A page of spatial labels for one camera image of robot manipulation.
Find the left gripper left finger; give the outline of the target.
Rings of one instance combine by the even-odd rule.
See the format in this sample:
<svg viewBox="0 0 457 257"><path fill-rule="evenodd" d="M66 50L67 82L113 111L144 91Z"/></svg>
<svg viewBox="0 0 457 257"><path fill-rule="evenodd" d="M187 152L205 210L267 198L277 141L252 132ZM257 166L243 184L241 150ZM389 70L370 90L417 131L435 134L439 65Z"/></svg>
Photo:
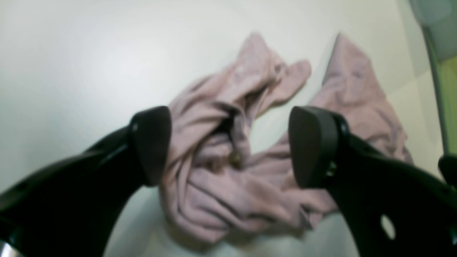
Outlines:
<svg viewBox="0 0 457 257"><path fill-rule="evenodd" d="M103 256L130 197L160 182L171 131L168 107L138 112L86 151L2 192L1 256Z"/></svg>

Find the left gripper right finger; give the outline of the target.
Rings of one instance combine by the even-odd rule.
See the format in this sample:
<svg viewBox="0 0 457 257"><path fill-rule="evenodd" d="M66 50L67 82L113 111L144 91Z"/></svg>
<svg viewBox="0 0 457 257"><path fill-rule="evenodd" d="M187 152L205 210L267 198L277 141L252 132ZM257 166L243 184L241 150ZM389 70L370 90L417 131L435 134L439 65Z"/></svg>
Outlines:
<svg viewBox="0 0 457 257"><path fill-rule="evenodd" d="M361 257L457 255L456 155L439 159L441 182L386 157L342 115L317 107L292 109L288 137L298 186L328 191Z"/></svg>

